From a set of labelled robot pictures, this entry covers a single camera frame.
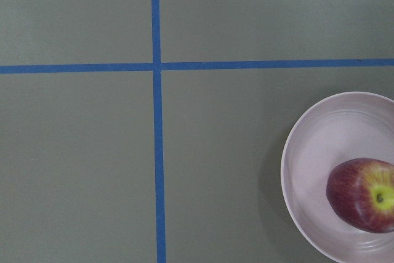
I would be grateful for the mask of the pink plate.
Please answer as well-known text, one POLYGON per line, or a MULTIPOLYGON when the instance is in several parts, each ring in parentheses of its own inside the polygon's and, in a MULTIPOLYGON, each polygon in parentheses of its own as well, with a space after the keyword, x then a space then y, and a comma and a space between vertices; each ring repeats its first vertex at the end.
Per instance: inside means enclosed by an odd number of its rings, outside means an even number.
POLYGON ((281 158, 287 210, 305 239, 336 262, 392 262, 392 233, 348 225, 326 198, 330 172, 360 157, 393 162, 392 99, 344 92, 309 108, 289 133, 281 158))

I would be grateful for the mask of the red apple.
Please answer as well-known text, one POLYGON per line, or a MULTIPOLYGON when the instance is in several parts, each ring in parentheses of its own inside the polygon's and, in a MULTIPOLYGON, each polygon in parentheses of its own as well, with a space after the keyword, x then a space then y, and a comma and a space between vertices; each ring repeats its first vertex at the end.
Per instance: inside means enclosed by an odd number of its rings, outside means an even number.
POLYGON ((330 173, 326 197, 349 225, 370 233, 393 232, 393 165, 355 158, 330 173))

